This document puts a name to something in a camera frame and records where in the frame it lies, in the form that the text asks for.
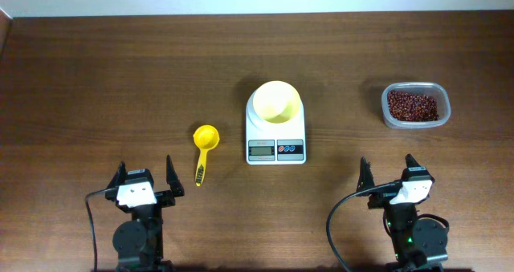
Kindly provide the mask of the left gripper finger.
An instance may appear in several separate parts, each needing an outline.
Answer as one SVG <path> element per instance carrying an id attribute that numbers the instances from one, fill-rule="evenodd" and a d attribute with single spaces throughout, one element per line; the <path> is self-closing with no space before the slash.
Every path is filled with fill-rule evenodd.
<path id="1" fill-rule="evenodd" d="M 118 189 L 120 185 L 124 184 L 126 178 L 126 167 L 125 163 L 123 161 L 120 162 L 120 164 L 117 167 L 117 170 L 109 182 L 106 189 Z"/>
<path id="2" fill-rule="evenodd" d="M 185 195 L 185 190 L 178 179 L 170 155 L 166 157 L 166 182 L 175 197 L 183 197 Z"/>

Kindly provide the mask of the yellow plastic measuring scoop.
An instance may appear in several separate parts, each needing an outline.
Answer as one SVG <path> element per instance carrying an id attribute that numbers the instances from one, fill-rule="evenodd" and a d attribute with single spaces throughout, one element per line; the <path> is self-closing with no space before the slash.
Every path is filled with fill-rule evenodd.
<path id="1" fill-rule="evenodd" d="M 207 154 L 216 148 L 220 142 L 218 130 L 212 125 L 202 125 L 193 134 L 194 144 L 199 150 L 194 182 L 200 187 L 206 175 Z"/>

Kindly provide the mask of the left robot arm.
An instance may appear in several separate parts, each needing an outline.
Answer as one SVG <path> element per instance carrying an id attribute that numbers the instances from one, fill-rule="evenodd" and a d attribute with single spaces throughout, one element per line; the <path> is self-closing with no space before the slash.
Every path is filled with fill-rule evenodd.
<path id="1" fill-rule="evenodd" d="M 156 192 L 149 169 L 128 171 L 120 163 L 107 186 L 105 198 L 131 215 L 112 236 L 118 253 L 117 271 L 169 272 L 173 263 L 164 259 L 162 210 L 176 205 L 185 195 L 182 183 L 174 170 L 171 158 L 166 157 L 166 183 L 169 188 Z"/>

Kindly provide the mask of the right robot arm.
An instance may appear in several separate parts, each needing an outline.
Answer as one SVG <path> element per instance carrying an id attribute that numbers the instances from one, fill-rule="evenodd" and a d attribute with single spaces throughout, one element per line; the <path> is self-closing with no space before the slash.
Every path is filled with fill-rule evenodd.
<path id="1" fill-rule="evenodd" d="M 434 178 L 412 155 L 405 161 L 400 179 L 376 185 L 370 163 L 361 158 L 356 191 L 369 199 L 369 209 L 383 211 L 382 224 L 396 258 L 385 265 L 387 271 L 441 271 L 448 259 L 450 225 L 442 217 L 418 213 L 417 205 L 430 197 Z"/>

